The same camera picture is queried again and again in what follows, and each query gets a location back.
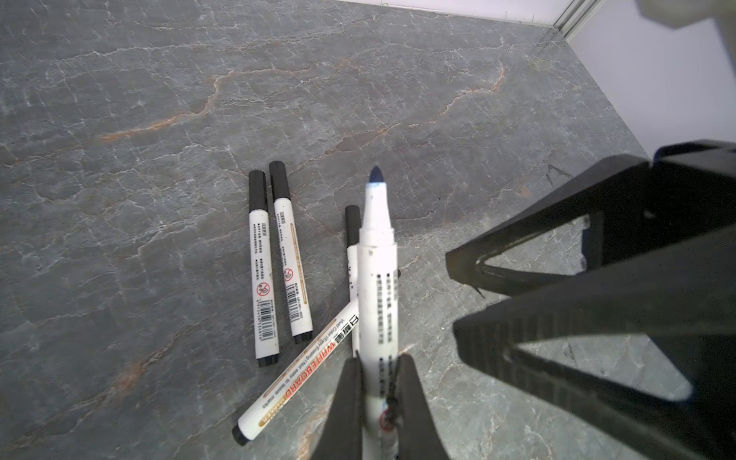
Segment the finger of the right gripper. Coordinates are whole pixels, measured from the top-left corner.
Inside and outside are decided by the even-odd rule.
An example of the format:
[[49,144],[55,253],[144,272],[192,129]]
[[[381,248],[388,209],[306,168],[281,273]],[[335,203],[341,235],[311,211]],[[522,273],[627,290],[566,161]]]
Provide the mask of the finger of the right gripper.
[[[561,408],[653,459],[735,455],[735,230],[725,227],[462,317],[472,368]],[[529,354],[529,342],[585,335],[671,339],[690,395],[659,398]]]

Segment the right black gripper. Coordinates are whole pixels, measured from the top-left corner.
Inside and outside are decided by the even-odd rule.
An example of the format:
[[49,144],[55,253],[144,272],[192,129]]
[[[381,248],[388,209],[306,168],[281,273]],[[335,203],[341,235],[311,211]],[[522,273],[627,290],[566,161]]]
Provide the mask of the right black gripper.
[[452,280],[516,296],[567,279],[486,263],[587,216],[586,270],[618,263],[735,224],[735,145],[700,140],[659,149],[652,162],[607,157],[483,235],[446,254]]

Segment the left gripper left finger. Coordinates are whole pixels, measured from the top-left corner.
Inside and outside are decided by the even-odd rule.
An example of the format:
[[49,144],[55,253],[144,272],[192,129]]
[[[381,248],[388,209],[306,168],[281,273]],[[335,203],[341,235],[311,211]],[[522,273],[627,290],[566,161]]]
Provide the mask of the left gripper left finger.
[[348,358],[312,459],[362,459],[363,381],[359,358]]

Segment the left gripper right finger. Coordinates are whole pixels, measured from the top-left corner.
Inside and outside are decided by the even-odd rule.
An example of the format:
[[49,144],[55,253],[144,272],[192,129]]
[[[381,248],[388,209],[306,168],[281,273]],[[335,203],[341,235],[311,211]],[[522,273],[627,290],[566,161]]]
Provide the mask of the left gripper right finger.
[[414,359],[399,356],[395,379],[400,459],[445,459],[449,456],[429,410]]

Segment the white marker pen blue tip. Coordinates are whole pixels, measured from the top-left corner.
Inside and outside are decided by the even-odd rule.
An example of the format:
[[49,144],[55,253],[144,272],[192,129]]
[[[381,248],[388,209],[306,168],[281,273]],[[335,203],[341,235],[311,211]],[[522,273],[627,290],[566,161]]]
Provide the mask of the white marker pen blue tip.
[[398,358],[398,248],[388,209],[387,184],[379,167],[365,186],[358,243],[360,361],[363,371],[364,456],[395,459],[398,431],[388,399]]

